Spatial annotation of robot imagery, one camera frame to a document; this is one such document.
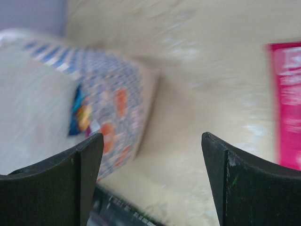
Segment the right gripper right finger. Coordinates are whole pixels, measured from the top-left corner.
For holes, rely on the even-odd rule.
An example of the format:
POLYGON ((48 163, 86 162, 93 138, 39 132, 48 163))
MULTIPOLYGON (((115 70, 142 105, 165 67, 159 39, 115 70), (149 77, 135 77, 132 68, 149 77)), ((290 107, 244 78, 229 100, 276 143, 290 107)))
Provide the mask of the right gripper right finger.
POLYGON ((202 134, 201 147, 221 226, 300 226, 301 173, 202 134))

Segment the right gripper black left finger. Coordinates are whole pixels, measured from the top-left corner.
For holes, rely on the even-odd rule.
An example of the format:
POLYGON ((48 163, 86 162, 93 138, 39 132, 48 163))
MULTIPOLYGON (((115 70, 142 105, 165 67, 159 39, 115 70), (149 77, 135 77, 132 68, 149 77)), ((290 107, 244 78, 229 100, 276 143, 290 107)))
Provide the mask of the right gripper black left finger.
POLYGON ((103 155, 103 135, 0 177, 2 226, 85 226, 103 155))

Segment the checkered paper bag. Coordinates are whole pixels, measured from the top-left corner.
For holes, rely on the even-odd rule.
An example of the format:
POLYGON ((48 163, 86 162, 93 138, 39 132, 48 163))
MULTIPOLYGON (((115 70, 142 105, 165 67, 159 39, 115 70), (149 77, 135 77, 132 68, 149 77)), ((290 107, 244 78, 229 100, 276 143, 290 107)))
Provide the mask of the checkered paper bag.
POLYGON ((79 48, 25 29, 0 32, 0 172, 7 175, 86 138, 68 136, 75 90, 82 85, 104 148, 97 180, 139 149, 158 72, 118 53, 79 48))

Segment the pink chips bag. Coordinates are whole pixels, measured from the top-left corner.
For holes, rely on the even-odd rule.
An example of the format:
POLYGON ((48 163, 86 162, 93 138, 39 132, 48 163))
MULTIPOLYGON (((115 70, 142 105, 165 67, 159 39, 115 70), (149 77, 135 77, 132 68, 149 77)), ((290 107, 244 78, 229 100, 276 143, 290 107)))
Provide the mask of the pink chips bag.
POLYGON ((273 80, 277 163, 301 169, 301 42, 267 45, 273 80))

